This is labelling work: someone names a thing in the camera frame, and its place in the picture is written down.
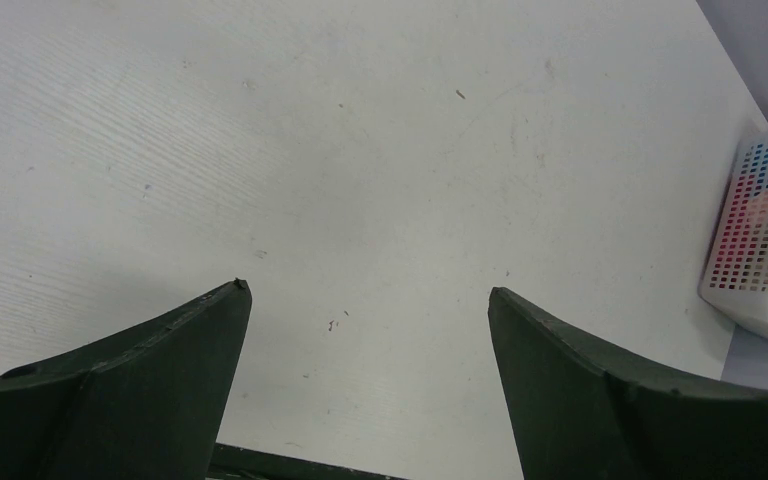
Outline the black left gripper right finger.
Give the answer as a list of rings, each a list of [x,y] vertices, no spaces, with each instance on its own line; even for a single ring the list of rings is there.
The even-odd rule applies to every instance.
[[[488,320],[528,479],[768,479],[768,390],[678,370],[494,288]]]

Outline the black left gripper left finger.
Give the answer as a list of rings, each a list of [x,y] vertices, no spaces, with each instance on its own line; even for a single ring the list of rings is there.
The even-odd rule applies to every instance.
[[[227,282],[0,375],[0,479],[203,479],[252,308]]]

